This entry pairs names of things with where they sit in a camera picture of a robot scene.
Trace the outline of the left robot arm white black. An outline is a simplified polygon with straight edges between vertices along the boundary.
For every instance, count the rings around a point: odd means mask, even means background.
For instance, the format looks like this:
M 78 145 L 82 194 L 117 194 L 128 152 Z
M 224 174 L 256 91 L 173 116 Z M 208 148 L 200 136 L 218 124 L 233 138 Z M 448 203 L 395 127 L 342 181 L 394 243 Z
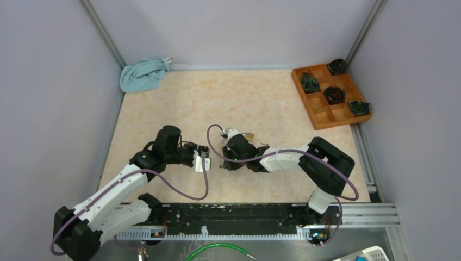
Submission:
M 152 195 L 144 194 L 133 203 L 121 205 L 155 177 L 186 198 L 206 198 L 187 195 L 171 185 L 161 175 L 168 165 L 184 165 L 206 174 L 211 166 L 210 148 L 184 142 L 179 128 L 164 126 L 155 140 L 137 152 L 103 188 L 72 208 L 63 206 L 57 210 L 50 253 L 67 255 L 72 260 L 90 260 L 105 242 L 130 226 L 145 221 L 158 224 L 163 218 L 162 203 Z

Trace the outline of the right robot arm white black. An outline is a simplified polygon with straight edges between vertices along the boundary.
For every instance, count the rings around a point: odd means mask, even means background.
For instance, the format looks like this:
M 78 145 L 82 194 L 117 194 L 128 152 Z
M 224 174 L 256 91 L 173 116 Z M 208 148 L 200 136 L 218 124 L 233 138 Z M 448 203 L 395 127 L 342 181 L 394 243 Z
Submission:
M 313 224 L 326 219 L 329 204 L 342 195 L 355 166 L 350 156 L 321 137 L 298 148 L 255 147 L 241 133 L 223 134 L 223 139 L 223 157 L 230 170 L 245 166 L 256 173 L 303 171 L 316 185 L 306 209 Z

